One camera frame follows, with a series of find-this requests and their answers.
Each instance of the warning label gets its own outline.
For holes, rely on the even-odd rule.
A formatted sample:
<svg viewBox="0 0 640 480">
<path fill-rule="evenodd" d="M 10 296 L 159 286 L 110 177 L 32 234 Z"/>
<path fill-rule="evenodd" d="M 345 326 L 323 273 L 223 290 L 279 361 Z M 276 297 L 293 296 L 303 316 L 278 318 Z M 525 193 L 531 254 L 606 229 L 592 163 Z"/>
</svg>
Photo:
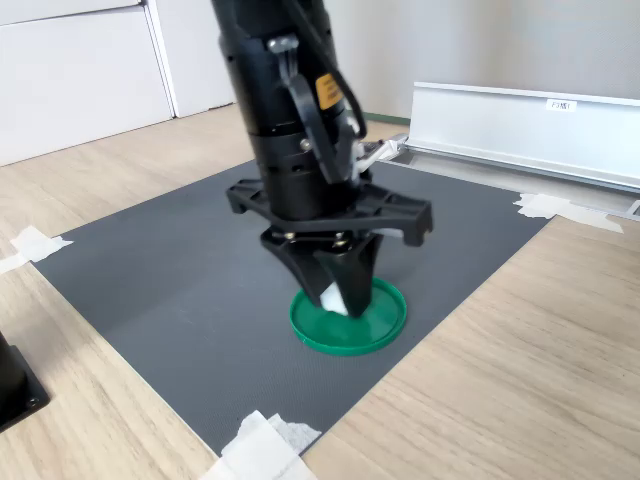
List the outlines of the warning label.
<svg viewBox="0 0 640 480">
<path fill-rule="evenodd" d="M 316 92 L 320 108 L 326 110 L 342 100 L 342 92 L 330 73 L 316 80 Z"/>
</svg>

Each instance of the green plastic lid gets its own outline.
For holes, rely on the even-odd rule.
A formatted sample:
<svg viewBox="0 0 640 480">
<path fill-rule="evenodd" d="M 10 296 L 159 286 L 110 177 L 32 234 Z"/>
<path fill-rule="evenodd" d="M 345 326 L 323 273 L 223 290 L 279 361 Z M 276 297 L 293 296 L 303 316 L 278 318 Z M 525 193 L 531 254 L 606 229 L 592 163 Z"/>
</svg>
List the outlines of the green plastic lid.
<svg viewBox="0 0 640 480">
<path fill-rule="evenodd" d="M 407 303 L 390 283 L 373 279 L 371 304 L 359 318 L 327 312 L 300 290 L 289 309 L 296 335 L 311 348 L 331 355 L 363 355 L 398 336 L 407 318 Z"/>
</svg>

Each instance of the dark gray mat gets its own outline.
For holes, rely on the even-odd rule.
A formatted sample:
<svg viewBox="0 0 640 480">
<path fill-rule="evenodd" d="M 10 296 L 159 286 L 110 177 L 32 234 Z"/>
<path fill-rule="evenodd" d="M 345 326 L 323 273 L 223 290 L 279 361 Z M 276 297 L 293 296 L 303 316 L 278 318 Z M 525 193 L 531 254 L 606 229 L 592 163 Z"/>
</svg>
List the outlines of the dark gray mat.
<svg viewBox="0 0 640 480">
<path fill-rule="evenodd" d="M 217 453 L 255 409 L 326 432 L 547 222 L 517 214 L 512 192 L 373 172 L 431 199 L 435 231 L 421 249 L 383 242 L 376 275 L 404 294 L 407 324 L 362 357 L 317 353 L 291 330 L 298 287 L 260 247 L 267 224 L 233 215 L 224 195 L 256 177 L 253 162 L 72 230 L 75 243 L 36 266 Z"/>
</svg>

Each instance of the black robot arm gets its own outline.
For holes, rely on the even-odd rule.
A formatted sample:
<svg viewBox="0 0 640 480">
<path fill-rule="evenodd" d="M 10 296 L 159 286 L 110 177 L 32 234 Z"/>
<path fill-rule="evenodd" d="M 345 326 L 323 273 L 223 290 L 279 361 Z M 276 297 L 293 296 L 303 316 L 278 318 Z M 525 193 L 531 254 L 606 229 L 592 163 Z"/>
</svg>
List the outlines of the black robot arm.
<svg viewBox="0 0 640 480">
<path fill-rule="evenodd" d="M 371 302 L 377 232 L 399 230 L 419 246 L 432 229 L 431 205 L 357 173 L 354 144 L 366 124 L 336 67 L 322 0 L 213 4 L 261 177 L 228 190 L 233 211 L 253 210 L 271 223 L 262 245 L 316 306 L 335 283 L 349 315 L 359 317 Z"/>
</svg>

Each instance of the wood grain floor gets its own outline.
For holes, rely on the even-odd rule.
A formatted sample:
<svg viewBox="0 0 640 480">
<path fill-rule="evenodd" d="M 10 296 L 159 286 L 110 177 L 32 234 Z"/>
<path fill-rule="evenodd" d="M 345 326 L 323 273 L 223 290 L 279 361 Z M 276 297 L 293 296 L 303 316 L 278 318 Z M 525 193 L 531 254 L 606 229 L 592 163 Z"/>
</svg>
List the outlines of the wood grain floor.
<svg viewBox="0 0 640 480">
<path fill-rule="evenodd" d="M 403 127 L 372 125 L 372 137 Z M 0 256 L 252 158 L 227 107 L 0 168 Z M 640 478 L 640 224 L 556 218 L 304 456 L 319 479 Z M 53 396 L 1 479 L 199 478 L 215 455 L 31 265 L 0 330 Z"/>
</svg>

